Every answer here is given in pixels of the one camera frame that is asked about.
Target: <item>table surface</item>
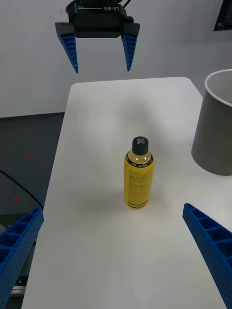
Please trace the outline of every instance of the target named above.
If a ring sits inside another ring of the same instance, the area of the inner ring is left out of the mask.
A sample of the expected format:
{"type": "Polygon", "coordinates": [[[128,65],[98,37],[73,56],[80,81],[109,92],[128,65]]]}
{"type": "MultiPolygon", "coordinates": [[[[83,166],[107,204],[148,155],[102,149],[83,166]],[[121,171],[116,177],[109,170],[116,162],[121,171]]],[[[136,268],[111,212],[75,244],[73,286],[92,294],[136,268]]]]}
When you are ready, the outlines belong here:
{"type": "Polygon", "coordinates": [[[182,219],[188,202],[232,230],[232,178],[191,157],[201,101],[184,77],[71,87],[23,309],[224,308],[182,219]],[[156,167],[132,210],[123,158],[139,135],[156,167]]]}

